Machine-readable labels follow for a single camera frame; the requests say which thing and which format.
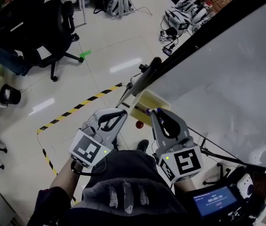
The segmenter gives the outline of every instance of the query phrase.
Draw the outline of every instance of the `black shoe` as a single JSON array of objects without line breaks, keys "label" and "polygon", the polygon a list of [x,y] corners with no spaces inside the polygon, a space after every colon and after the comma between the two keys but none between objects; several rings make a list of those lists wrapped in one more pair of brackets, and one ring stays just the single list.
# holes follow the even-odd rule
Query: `black shoe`
[{"label": "black shoe", "polygon": [[141,142],[138,143],[137,150],[140,150],[145,153],[147,150],[148,144],[149,144],[148,140],[142,140]]}]

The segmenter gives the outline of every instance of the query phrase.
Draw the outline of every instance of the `digital timer display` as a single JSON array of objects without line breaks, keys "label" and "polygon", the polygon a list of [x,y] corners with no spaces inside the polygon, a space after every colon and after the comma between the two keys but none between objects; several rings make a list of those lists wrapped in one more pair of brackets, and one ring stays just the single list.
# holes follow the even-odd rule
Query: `digital timer display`
[{"label": "digital timer display", "polygon": [[236,198],[227,186],[195,196],[193,200],[202,216],[214,213],[236,202]]}]

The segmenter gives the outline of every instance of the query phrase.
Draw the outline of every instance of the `tiled floor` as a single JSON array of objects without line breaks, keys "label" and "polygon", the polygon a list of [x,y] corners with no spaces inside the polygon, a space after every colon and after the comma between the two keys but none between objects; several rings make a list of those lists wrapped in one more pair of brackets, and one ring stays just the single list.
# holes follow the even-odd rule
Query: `tiled floor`
[{"label": "tiled floor", "polygon": [[[105,13],[93,14],[86,8],[88,24],[80,26],[76,32],[80,40],[71,45],[69,53],[78,56],[87,50],[91,55],[79,64],[63,58],[56,67],[57,82],[50,80],[50,68],[32,68],[28,76],[15,76],[6,72],[7,82],[21,90],[22,100],[18,105],[10,105],[0,111],[0,141],[8,153],[0,153],[5,170],[0,170],[0,191],[24,222],[31,216],[40,189],[49,187],[54,174],[43,156],[45,148],[57,171],[69,158],[68,148],[72,138],[82,123],[98,109],[113,107],[124,92],[124,87],[113,91],[84,106],[39,134],[37,129],[62,115],[78,103],[120,82],[127,84],[130,78],[139,73],[140,64],[149,64],[154,57],[167,57],[162,53],[158,41],[160,22],[165,9],[172,6],[170,0],[133,0],[135,7],[148,7],[153,14],[136,12],[122,19],[111,19]],[[74,14],[76,25],[82,23],[82,13]],[[179,39],[182,44],[189,38],[185,33]],[[40,50],[42,57],[48,55]],[[121,149],[135,149],[138,141],[148,139],[153,142],[151,128],[136,129],[136,120],[128,118],[118,136]],[[213,145],[211,150],[225,154]],[[205,170],[193,178],[197,187],[207,176],[217,175],[216,162],[203,157]],[[88,178],[81,177],[75,192],[80,199]]]}]

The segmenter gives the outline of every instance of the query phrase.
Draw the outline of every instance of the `blue screen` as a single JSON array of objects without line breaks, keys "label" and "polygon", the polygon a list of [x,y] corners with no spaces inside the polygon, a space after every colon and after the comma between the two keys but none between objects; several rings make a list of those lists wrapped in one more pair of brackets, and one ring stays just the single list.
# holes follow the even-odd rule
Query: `blue screen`
[{"label": "blue screen", "polygon": [[214,213],[236,202],[236,198],[227,186],[195,196],[193,200],[202,216]]}]

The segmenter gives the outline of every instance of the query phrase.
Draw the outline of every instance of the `small display screen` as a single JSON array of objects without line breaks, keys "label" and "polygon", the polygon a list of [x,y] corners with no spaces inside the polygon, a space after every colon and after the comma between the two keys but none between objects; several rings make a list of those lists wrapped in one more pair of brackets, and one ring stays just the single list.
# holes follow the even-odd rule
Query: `small display screen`
[{"label": "small display screen", "polygon": [[237,200],[227,186],[193,197],[200,214],[204,217],[221,210]]}]

